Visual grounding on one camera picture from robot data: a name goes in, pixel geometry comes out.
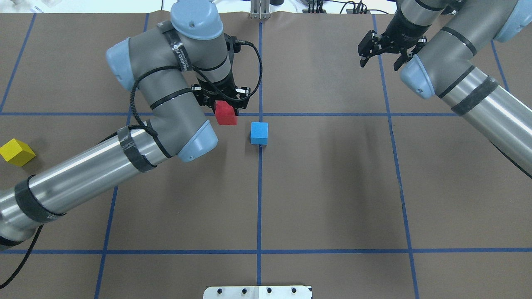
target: metal arm tube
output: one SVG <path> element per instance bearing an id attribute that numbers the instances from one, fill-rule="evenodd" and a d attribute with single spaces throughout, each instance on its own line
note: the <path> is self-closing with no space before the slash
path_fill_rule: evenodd
<path id="1" fill-rule="evenodd" d="M 425 93 L 426 88 L 418 88 L 415 77 L 409 77 L 414 73 L 408 72 L 424 73 L 427 85 L 455 113 L 532 173 L 532 111 L 470 62 L 505 25 L 516 2 L 468 0 L 401 75 L 411 89 Z"/>
<path id="2" fill-rule="evenodd" d="M 131 135 L 140 153 L 152 164 L 167 160 L 145 131 L 135 130 Z M 29 189 L 43 208 L 63 214 L 139 173 L 125 156 L 118 138 L 113 137 L 32 177 Z M 1 237 L 21 242 L 39 225 L 19 207 L 15 188 L 0 191 Z"/>
<path id="3" fill-rule="evenodd" d="M 532 110 L 500 85 L 472 98 L 488 76 L 475 68 L 442 99 L 528 174 L 532 173 Z M 468 111 L 457 111 L 465 106 Z"/>

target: black tape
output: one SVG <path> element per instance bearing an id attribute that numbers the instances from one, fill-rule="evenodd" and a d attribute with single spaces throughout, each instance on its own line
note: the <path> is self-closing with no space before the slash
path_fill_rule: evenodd
<path id="1" fill-rule="evenodd" d="M 426 10 L 430 10 L 430 11 L 442 11 L 445 9 L 445 7 L 432 7 L 430 5 L 423 3 L 421 0 L 415 0 L 415 2 L 419 4 L 419 6 L 423 7 Z"/>
<path id="2" fill-rule="evenodd" d="M 467 71 L 465 71 L 465 73 L 463 73 L 460 77 L 458 77 L 458 79 L 456 79 L 449 87 L 447 87 L 446 90 L 444 90 L 441 94 L 438 95 L 439 98 L 443 98 L 444 96 L 446 96 L 451 90 L 453 90 L 453 88 L 455 88 L 458 83 L 462 82 L 462 80 L 467 77 L 467 75 L 469 75 L 473 70 L 475 69 L 475 66 L 472 65 L 470 66 Z"/>
<path id="3" fill-rule="evenodd" d="M 222 63 L 218 64 L 217 66 L 215 66 L 213 68 L 208 68 L 208 69 L 202 69 L 202 68 L 198 68 L 198 67 L 196 67 L 196 68 L 199 69 L 200 71 L 204 71 L 204 72 L 214 71 L 215 69 L 221 67 L 226 62 L 228 56 L 226 56 L 226 58 L 222 61 Z"/>
<path id="4" fill-rule="evenodd" d="M 476 105 L 489 96 L 498 86 L 498 82 L 493 77 L 488 76 L 482 84 L 473 89 L 467 97 L 452 107 L 451 110 L 458 116 L 463 116 L 475 108 Z"/>
<path id="5" fill-rule="evenodd" d="M 17 246 L 19 245 L 20 243 L 22 243 L 22 241 L 11 241 L 11 240 L 8 240 L 2 236 L 0 236 L 0 245 L 3 245 L 3 246 L 7 246 L 7 247 L 13 247 L 13 246 Z"/>
<path id="6" fill-rule="evenodd" d="M 473 56 L 477 55 L 477 48 L 475 48 L 475 46 L 465 36 L 463 36 L 460 32 L 458 32 L 458 31 L 456 31 L 456 30 L 454 30 L 452 28 L 449 28 L 447 26 L 443 27 L 442 31 L 445 31 L 445 32 L 448 32 L 448 33 L 452 34 L 454 37 L 456 37 L 461 42 L 463 42 L 464 45 L 467 48 L 469 48 L 471 53 L 473 53 Z"/>
<path id="7" fill-rule="evenodd" d="M 157 108 L 157 106 L 163 104 L 163 103 L 166 103 L 168 102 L 169 100 L 177 97 L 177 96 L 180 96 L 182 94 L 185 94 L 185 93 L 190 93 L 192 92 L 192 90 L 190 88 L 184 88 L 184 89 L 181 89 L 181 90 L 178 90 L 176 91 L 175 93 L 172 93 L 172 94 L 169 94 L 167 95 L 166 97 L 160 99 L 160 100 L 157 100 L 155 101 L 153 104 L 151 104 L 149 107 L 153 110 L 155 108 Z"/>
<path id="8" fill-rule="evenodd" d="M 153 129 L 151 119 L 148 119 L 148 121 L 146 123 L 147 123 L 148 127 Z M 159 140 L 159 137 L 157 137 L 157 135 L 156 136 L 152 136 L 152 137 L 153 137 L 153 141 L 155 141 L 156 145 L 159 147 L 159 149 L 164 154 L 164 156 L 169 158 L 169 159 L 172 158 L 172 155 L 170 155 L 168 153 L 168 151 L 166 150 L 166 148 L 164 148 L 163 144 Z"/>
<path id="9" fill-rule="evenodd" d="M 20 210 L 29 219 L 39 222 L 52 222 L 64 214 L 55 214 L 44 208 L 30 190 L 29 181 L 33 176 L 15 185 L 15 200 Z"/>
<path id="10" fill-rule="evenodd" d="M 119 129 L 117 135 L 124 154 L 138 171 L 148 172 L 156 167 L 148 161 L 146 156 L 141 155 L 138 151 L 137 145 L 135 144 L 128 127 Z"/>
<path id="11" fill-rule="evenodd" d="M 181 72 L 192 71 L 192 62 L 190 61 L 187 50 L 172 23 L 170 21 L 164 21 L 157 24 L 157 27 L 176 56 L 176 59 L 181 66 Z"/>

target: black cable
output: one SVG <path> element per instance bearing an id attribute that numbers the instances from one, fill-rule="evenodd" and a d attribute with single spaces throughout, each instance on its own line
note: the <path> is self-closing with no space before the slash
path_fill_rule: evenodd
<path id="1" fill-rule="evenodd" d="M 340 13 L 342 13 L 344 11 L 344 8 L 347 4 L 353 4 L 353 10 L 355 10 L 355 7 L 356 7 L 356 3 L 354 3 L 353 1 L 347 1 L 347 2 L 344 2 L 344 6 L 342 6 L 342 9 L 340 10 Z"/>
<path id="2" fill-rule="evenodd" d="M 31 245 L 28 248 L 28 251 L 26 251 L 26 255 L 22 259 L 22 262 L 20 262 L 19 266 L 15 269 L 15 272 L 13 272 L 13 274 L 11 274 L 11 276 L 3 284 L 0 285 L 0 289 L 5 288 L 15 278 L 15 276 L 17 276 L 20 270 L 22 270 L 22 267 L 24 267 L 24 264 L 30 257 L 31 251 L 33 250 L 33 247 L 35 246 L 35 243 L 37 242 L 37 239 L 39 238 L 39 235 L 40 235 L 40 231 L 42 229 L 43 229 L 43 225 L 39 226 L 39 228 L 37 229 L 37 232 L 35 233 L 35 237 L 33 241 L 31 241 Z"/>
<path id="3" fill-rule="evenodd" d="M 143 129 L 144 127 L 138 125 L 138 124 L 131 124 L 128 126 L 128 129 L 131 131 L 131 130 L 135 130 L 135 129 Z M 106 141 L 106 140 L 109 140 L 111 138 L 113 138 L 114 136 L 116 136 L 118 134 L 118 132 L 114 132 L 113 134 L 110 134 L 109 136 L 105 137 L 102 141 L 100 141 L 98 144 Z"/>
<path id="4" fill-rule="evenodd" d="M 389 14 L 389 13 L 387 13 L 385 11 L 382 11 L 382 10 L 363 10 L 363 11 L 360 11 L 359 13 L 364 13 L 366 11 L 380 11 L 380 12 L 384 12 L 385 14 Z"/>
<path id="5" fill-rule="evenodd" d="M 198 73 L 209 85 L 211 85 L 211 87 L 217 92 L 220 94 L 221 97 L 223 97 L 224 99 L 226 100 L 230 100 L 230 101 L 233 101 L 233 102 L 242 102 L 242 101 L 245 101 L 247 99 L 249 99 L 252 95 L 255 94 L 255 92 L 258 90 L 259 88 L 259 85 L 261 84 L 261 81 L 262 81 L 262 59 L 261 59 L 261 54 L 259 53 L 259 50 L 255 47 L 255 45 L 253 43 L 251 43 L 250 41 L 246 41 L 246 40 L 237 40 L 236 43 L 240 44 L 240 45 L 245 45 L 245 46 L 250 46 L 252 47 L 254 50 L 255 50 L 255 53 L 257 54 L 257 58 L 259 59 L 259 81 L 257 82 L 257 86 L 255 87 L 255 89 L 248 95 L 248 96 L 245 96 L 243 98 L 232 98 L 232 97 L 229 97 L 227 95 L 225 95 L 218 87 L 216 87 L 216 85 L 214 85 L 213 82 L 211 82 L 202 72 L 201 70 L 199 70 L 197 67 L 195 66 L 192 66 L 192 69 Z M 138 112 L 137 112 L 137 108 L 135 106 L 135 92 L 137 91 L 137 87 L 140 83 L 140 81 L 142 81 L 142 79 L 148 77 L 149 75 L 153 74 L 153 73 L 156 73 L 156 72 L 159 72 L 159 71 L 164 71 L 164 70 L 181 70 L 181 67 L 179 65 L 167 65 L 165 67 L 159 67 L 159 68 L 155 68 L 153 70 L 150 70 L 150 71 L 147 71 L 145 73 L 143 73 L 142 75 L 140 75 L 140 77 L 137 78 L 137 80 L 135 80 L 135 83 L 133 84 L 133 87 L 131 88 L 131 94 L 129 96 L 129 106 L 131 107 L 131 112 L 133 114 L 133 116 L 135 117 L 135 120 L 137 120 L 138 124 L 139 124 L 139 128 L 140 129 L 144 129 L 148 134 L 150 134 L 152 137 L 156 137 L 157 136 L 157 132 L 148 127 L 147 125 L 145 125 L 142 120 L 140 119 L 140 116 L 138 115 Z"/>
<path id="6" fill-rule="evenodd" d="M 247 96 L 245 96 L 243 98 L 232 98 L 232 97 L 229 97 L 229 96 L 225 95 L 218 87 L 216 87 L 216 85 L 214 85 L 214 83 L 211 82 L 205 76 L 205 74 L 202 73 L 201 70 L 199 70 L 197 67 L 192 66 L 192 70 L 195 71 L 196 73 L 198 73 L 198 75 L 200 75 L 203 78 L 203 80 L 205 80 L 205 82 L 207 82 L 218 94 L 220 94 L 220 96 L 222 98 L 224 98 L 226 100 L 229 100 L 229 101 L 233 101 L 233 102 L 242 102 L 242 101 L 245 101 L 245 100 L 249 99 L 252 95 L 254 95 L 255 92 L 257 91 L 257 89 L 259 88 L 260 84 L 261 84 L 261 81 L 262 81 L 262 59 L 261 59 L 261 54 L 259 53 L 259 50 L 250 41 L 237 40 L 236 42 L 238 44 L 240 44 L 240 45 L 245 45 L 245 46 L 252 47 L 255 50 L 255 53 L 257 54 L 257 58 L 259 59 L 259 80 L 257 82 L 257 86 L 255 86 L 255 89 L 249 95 L 247 95 Z"/>
<path id="7" fill-rule="evenodd" d="M 532 175 L 530 175 L 525 169 L 523 169 L 523 167 L 521 167 L 519 164 L 517 164 L 516 161 L 514 161 L 512 158 L 508 157 L 500 148 L 498 148 L 495 144 L 493 144 L 493 146 L 495 146 L 495 148 L 501 152 L 501 154 L 503 154 L 503 156 L 506 157 L 506 159 L 510 160 L 510 162 L 512 162 L 513 165 L 515 165 L 517 168 L 519 168 L 519 170 L 521 170 L 527 177 L 531 178 L 532 179 Z"/>
<path id="8" fill-rule="evenodd" d="M 164 70 L 181 70 L 181 67 L 179 65 L 167 65 L 165 67 L 155 68 L 153 70 L 143 73 L 142 75 L 140 75 L 140 77 L 137 78 L 137 80 L 135 80 L 135 83 L 133 84 L 133 87 L 131 88 L 131 94 L 129 95 L 129 106 L 131 107 L 131 112 L 133 116 L 137 120 L 139 126 L 142 129 L 144 129 L 148 134 L 150 134 L 152 137 L 157 136 L 157 132 L 154 129 L 145 125 L 140 119 L 140 116 L 138 116 L 137 108 L 135 107 L 135 92 L 137 91 L 137 87 L 142 79 L 148 77 L 149 75 L 155 72 L 164 71 Z"/>

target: white metal plate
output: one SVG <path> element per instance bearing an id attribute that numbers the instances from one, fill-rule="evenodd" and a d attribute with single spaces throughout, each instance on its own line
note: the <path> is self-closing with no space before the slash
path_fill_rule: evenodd
<path id="1" fill-rule="evenodd" d="M 312 299 L 311 286 L 209 287 L 203 299 Z"/>

